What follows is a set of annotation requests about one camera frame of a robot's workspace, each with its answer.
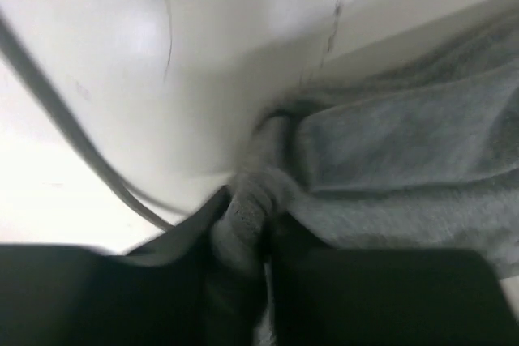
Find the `gray sweatshirt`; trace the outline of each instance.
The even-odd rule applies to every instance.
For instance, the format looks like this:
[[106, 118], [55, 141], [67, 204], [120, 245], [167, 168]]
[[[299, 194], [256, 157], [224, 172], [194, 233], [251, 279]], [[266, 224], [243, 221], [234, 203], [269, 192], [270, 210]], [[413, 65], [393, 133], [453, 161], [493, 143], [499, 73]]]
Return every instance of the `gray sweatshirt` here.
[[336, 248], [463, 247], [519, 274], [519, 12], [398, 70], [265, 109], [212, 230], [209, 345], [247, 344], [268, 218]]

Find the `cable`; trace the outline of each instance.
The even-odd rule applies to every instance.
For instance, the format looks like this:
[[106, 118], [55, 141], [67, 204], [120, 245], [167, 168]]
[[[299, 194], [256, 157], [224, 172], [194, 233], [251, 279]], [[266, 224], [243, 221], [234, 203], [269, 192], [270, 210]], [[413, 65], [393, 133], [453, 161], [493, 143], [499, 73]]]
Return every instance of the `cable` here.
[[55, 92], [50, 81], [32, 60], [24, 47], [17, 40], [15, 34], [7, 25], [4, 15], [0, 11], [0, 50], [6, 60], [18, 72], [24, 81], [25, 87], [38, 99], [56, 127], [62, 132], [66, 140], [75, 151], [84, 159], [97, 176], [125, 203], [131, 210], [142, 216], [148, 222], [161, 230], [171, 228], [171, 224], [159, 217], [155, 212], [144, 206], [131, 192], [136, 193], [146, 201], [158, 207], [187, 216], [187, 212], [171, 207], [151, 199], [142, 191], [122, 178], [106, 162], [85, 134], [77, 119], [67, 108], [62, 98]]

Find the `dark mark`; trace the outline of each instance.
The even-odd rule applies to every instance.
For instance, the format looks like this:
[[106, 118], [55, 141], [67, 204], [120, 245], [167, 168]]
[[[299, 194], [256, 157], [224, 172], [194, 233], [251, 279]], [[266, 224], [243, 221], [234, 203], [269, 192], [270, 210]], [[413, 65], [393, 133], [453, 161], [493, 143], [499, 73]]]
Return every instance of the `dark mark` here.
[[335, 9], [333, 10], [333, 30], [332, 34], [328, 37], [328, 46], [326, 48], [326, 54], [332, 52], [333, 46], [335, 45], [335, 38], [339, 31], [339, 18], [342, 14], [342, 3], [341, 0], [336, 0]]
[[324, 60], [326, 60], [326, 57], [333, 51], [333, 47], [335, 46], [335, 40], [337, 38], [337, 33], [339, 31], [339, 19], [341, 18], [341, 14], [342, 14], [342, 1], [336, 0], [335, 8], [333, 9], [332, 33], [328, 36], [326, 50], [324, 51], [323, 56], [321, 57], [321, 62], [319, 64], [319, 68], [322, 68], [324, 66]]
[[90, 100], [90, 91], [81, 85], [78, 81], [75, 82], [75, 90], [79, 93], [81, 97], [83, 97], [86, 101]]
[[171, 4], [169, 0], [164, 0], [166, 13], [168, 15], [168, 28], [169, 28], [169, 52], [168, 61], [165, 64], [164, 77], [162, 81], [165, 83], [165, 78], [168, 75], [169, 64], [171, 63], [171, 52], [173, 51], [173, 22], [171, 21]]
[[[332, 26], [332, 32], [328, 36], [327, 44], [326, 44], [326, 50], [323, 50], [323, 53], [321, 55], [319, 69], [322, 69], [324, 66], [324, 61], [326, 60], [326, 57], [333, 51], [333, 47], [335, 45], [335, 40], [337, 37], [337, 33], [339, 31], [339, 19], [341, 18], [342, 14], [342, 0], [336, 0], [335, 1], [335, 7], [333, 8], [333, 26]], [[301, 74], [299, 75], [299, 85], [302, 85], [303, 83], [307, 81], [312, 81], [314, 77], [314, 72], [311, 71], [308, 79], [303, 79], [303, 73], [304, 70], [301, 71]]]

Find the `gray cloth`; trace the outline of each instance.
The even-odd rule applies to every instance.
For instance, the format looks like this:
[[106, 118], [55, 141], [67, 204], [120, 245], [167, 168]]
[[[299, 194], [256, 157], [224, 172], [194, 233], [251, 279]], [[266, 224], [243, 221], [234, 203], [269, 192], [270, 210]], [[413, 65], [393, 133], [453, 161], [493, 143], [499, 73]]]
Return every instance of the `gray cloth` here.
[[519, 274], [518, 89], [514, 12], [401, 69], [280, 97], [212, 230], [208, 344], [247, 344], [263, 227], [283, 211], [337, 248], [472, 248]]

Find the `black object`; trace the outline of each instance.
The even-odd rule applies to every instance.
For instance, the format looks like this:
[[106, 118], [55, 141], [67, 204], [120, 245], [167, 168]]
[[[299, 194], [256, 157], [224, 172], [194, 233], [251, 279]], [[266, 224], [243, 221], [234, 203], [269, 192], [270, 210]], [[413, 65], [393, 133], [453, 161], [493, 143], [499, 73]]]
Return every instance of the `black object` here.
[[0, 345], [199, 345], [207, 232], [228, 202], [218, 191], [127, 256], [0, 246]]
[[[205, 346], [208, 230], [228, 205], [221, 189], [127, 256], [0, 246], [0, 345]], [[473, 252], [333, 250], [290, 216], [274, 220], [267, 243], [278, 346], [519, 344], [499, 283]]]
[[491, 267], [471, 250], [334, 250], [272, 227], [278, 346], [518, 345]]

